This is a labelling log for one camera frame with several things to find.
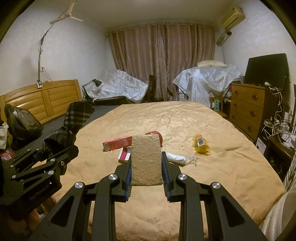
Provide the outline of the black trash bag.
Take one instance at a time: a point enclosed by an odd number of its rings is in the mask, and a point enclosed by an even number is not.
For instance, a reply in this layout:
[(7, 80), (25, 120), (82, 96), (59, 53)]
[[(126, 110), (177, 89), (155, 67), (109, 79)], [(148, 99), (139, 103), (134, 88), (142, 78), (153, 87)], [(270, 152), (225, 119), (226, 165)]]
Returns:
[(43, 125), (29, 110), (6, 104), (4, 113), (9, 133), (13, 137), (11, 144), (13, 150), (19, 150), (41, 136)]

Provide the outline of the left white plastic cover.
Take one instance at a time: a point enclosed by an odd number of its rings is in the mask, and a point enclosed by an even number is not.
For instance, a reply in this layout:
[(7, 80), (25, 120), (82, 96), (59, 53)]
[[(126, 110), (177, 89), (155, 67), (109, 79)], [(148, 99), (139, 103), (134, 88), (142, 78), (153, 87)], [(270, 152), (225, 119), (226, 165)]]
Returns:
[(94, 100), (124, 96), (134, 103), (141, 103), (149, 87), (147, 83), (121, 70), (105, 72), (98, 80), (102, 81), (102, 85), (89, 90), (89, 96)]

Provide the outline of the dark grey bed sheet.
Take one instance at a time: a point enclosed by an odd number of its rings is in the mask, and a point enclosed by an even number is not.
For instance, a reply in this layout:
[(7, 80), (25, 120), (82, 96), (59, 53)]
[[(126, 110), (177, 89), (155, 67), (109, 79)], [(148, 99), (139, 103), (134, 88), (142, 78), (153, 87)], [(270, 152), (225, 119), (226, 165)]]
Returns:
[[(104, 116), (111, 110), (117, 108), (118, 105), (100, 105), (100, 106), (94, 106), (95, 109), (94, 113), (91, 115), (91, 117), (86, 121), (86, 123), (83, 126), (88, 125), (92, 121)], [(13, 141), (11, 144), (11, 149), (14, 151), (15, 155), (19, 155), (26, 150), (35, 150), (37, 148), (42, 148), (44, 143), (44, 138), (47, 137), (49, 134), (51, 134), (53, 131), (56, 131), (59, 127), (62, 126), (64, 121), (65, 115), (61, 115), (57, 118), (54, 118), (46, 123), (43, 124), (43, 131), (41, 135), (34, 141), (30, 143), (24, 143), (24, 144), (17, 144), (16, 141)]]

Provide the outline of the white plastic cover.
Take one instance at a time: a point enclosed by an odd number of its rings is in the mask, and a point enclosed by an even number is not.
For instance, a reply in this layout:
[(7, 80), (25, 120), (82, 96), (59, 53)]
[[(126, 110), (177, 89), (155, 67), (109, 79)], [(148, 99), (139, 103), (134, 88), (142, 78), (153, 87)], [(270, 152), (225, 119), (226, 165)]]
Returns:
[(105, 72), (98, 80), (102, 81), (102, 85), (89, 90), (89, 96), (94, 100), (124, 96), (134, 103), (141, 103), (149, 87), (147, 83), (121, 70)]
[(188, 96), (188, 100), (210, 106), (210, 97), (221, 97), (229, 85), (240, 79), (240, 72), (234, 65), (226, 67), (194, 67), (182, 71), (173, 84)]

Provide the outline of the wooden headboard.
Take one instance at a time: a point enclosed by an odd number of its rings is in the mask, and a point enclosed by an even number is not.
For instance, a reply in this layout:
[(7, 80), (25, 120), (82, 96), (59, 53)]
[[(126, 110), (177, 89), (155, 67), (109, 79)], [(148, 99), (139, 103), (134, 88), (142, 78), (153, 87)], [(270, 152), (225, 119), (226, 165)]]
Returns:
[(33, 84), (1, 95), (1, 118), (6, 121), (4, 106), (10, 104), (29, 110), (40, 123), (46, 123), (65, 114), (71, 103), (81, 100), (77, 79), (45, 82), (42, 88)]

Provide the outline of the ceiling fan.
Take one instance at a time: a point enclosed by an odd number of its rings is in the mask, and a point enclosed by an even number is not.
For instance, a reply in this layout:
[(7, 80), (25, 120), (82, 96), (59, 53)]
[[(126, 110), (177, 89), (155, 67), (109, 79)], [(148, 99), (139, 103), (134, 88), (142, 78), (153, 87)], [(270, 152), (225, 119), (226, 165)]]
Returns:
[(72, 16), (72, 11), (73, 11), (74, 5), (75, 5), (75, 2), (69, 3), (67, 10), (64, 13), (62, 13), (62, 15), (60, 17), (56, 18), (55, 20), (50, 21), (50, 25), (53, 25), (57, 22), (65, 20), (65, 19), (72, 19), (75, 21), (83, 22), (82, 19)]

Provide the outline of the dark plaid cloth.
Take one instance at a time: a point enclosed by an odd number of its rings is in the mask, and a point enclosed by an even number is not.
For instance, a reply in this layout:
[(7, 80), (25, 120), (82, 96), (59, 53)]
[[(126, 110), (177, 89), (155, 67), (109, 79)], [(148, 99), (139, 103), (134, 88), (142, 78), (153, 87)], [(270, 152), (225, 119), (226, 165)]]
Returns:
[(76, 135), (95, 109), (81, 101), (76, 101), (68, 106), (63, 125), (44, 139), (46, 150), (56, 154), (72, 145)]

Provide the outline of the red carton box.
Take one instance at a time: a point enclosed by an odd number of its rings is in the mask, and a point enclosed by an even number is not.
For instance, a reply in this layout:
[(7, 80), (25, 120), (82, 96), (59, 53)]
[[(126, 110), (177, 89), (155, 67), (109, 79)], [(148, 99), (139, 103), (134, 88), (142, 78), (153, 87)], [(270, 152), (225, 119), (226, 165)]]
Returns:
[(128, 147), (132, 145), (132, 136), (115, 138), (113, 140), (104, 141), (102, 144), (104, 151), (121, 149), (123, 147)]

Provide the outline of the yellow sponge block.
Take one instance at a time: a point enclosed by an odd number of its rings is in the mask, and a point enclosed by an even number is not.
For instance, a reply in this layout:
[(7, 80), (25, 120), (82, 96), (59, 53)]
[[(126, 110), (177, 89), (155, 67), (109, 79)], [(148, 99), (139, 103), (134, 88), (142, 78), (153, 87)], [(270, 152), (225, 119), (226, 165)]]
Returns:
[(131, 184), (133, 186), (163, 184), (162, 152), (157, 134), (132, 137), (131, 168)]

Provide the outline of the right white plastic cover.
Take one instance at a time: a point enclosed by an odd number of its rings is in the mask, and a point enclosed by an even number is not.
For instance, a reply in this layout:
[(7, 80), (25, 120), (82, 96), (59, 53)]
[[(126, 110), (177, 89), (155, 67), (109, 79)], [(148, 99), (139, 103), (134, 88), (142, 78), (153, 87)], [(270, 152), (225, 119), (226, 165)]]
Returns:
[(240, 79), (240, 72), (234, 65), (226, 67), (194, 67), (182, 71), (173, 84), (188, 96), (188, 100), (210, 106), (210, 97), (221, 97), (229, 85)]

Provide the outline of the wooden drawer chest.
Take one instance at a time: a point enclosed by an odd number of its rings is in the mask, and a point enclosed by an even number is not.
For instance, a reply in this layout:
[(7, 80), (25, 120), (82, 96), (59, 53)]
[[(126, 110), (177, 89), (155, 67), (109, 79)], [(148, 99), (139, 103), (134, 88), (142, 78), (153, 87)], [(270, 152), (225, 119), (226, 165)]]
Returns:
[(277, 89), (251, 84), (231, 85), (229, 121), (254, 143), (263, 129), (263, 122), (274, 118), (280, 106)]

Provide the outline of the brown curtain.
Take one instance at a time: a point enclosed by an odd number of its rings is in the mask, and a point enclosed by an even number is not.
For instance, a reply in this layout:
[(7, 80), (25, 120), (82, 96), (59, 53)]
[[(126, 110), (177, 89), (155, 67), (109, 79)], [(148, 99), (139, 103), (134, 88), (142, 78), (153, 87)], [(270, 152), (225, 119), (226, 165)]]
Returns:
[(116, 68), (143, 82), (154, 76), (154, 97), (164, 101), (178, 99), (178, 74), (215, 55), (215, 29), (201, 24), (157, 22), (113, 30), (107, 38)]

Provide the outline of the white crumpled tissue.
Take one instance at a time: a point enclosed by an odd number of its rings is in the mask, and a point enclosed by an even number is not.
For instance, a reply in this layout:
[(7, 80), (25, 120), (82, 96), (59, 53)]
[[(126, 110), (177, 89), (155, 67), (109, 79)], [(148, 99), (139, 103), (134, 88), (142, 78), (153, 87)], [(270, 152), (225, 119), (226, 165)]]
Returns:
[(187, 166), (187, 165), (191, 165), (191, 164), (196, 166), (198, 159), (199, 159), (195, 155), (182, 156), (182, 155), (174, 155), (169, 152), (165, 152), (165, 153), (166, 153), (166, 158), (170, 163), (178, 164), (181, 166)]

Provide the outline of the yellow snack wrapper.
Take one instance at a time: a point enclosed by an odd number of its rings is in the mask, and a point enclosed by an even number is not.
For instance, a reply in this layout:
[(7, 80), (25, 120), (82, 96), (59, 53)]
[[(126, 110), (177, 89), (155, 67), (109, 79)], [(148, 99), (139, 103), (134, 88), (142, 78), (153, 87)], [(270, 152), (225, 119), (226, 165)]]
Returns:
[(200, 135), (196, 134), (193, 137), (193, 147), (196, 154), (199, 155), (210, 155), (210, 148), (206, 139)]

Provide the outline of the red white medicine box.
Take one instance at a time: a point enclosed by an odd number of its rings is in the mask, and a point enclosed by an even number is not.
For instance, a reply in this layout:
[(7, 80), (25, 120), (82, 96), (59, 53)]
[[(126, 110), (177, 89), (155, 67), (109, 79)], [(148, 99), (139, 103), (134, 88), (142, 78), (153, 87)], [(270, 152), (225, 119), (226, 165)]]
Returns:
[(118, 155), (119, 163), (127, 163), (128, 160), (130, 159), (131, 152), (132, 152), (131, 146), (121, 148), (120, 153)]

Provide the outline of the black desk lamp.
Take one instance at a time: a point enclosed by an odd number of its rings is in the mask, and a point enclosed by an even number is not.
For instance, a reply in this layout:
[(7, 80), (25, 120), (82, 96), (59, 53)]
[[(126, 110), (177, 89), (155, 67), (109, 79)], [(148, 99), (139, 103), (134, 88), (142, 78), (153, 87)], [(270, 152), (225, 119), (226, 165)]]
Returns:
[(102, 85), (102, 81), (97, 79), (90, 80), (86, 84), (83, 84), (82, 89), (84, 91), (84, 98), (86, 100), (91, 99), (91, 97), (89, 96), (89, 90), (97, 89), (98, 87), (100, 87), (100, 85)]

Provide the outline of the black television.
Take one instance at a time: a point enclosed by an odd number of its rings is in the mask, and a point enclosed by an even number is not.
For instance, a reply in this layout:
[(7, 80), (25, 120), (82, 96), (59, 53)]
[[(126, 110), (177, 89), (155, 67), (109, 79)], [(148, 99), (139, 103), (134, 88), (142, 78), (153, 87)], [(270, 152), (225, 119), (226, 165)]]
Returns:
[(248, 59), (244, 83), (264, 86), (268, 82), (271, 87), (283, 90), (288, 76), (285, 53), (263, 55)]

